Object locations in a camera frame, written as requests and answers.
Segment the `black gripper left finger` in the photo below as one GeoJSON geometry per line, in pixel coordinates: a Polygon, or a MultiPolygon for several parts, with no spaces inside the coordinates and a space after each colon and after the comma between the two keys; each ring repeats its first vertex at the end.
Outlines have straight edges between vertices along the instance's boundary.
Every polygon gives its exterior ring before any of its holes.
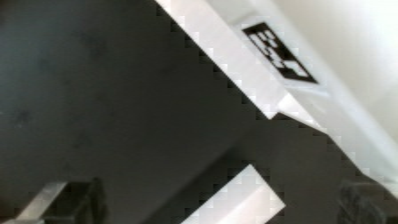
{"type": "Polygon", "coordinates": [[[11,219],[11,224],[107,224],[109,209],[103,183],[50,182],[11,219]]]}

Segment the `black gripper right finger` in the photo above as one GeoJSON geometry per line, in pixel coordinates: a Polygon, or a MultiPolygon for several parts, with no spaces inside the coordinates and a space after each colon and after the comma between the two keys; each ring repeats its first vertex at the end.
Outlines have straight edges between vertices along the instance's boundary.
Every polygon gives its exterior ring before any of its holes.
{"type": "Polygon", "coordinates": [[[338,224],[398,224],[398,199],[379,183],[341,182],[338,224]]]}

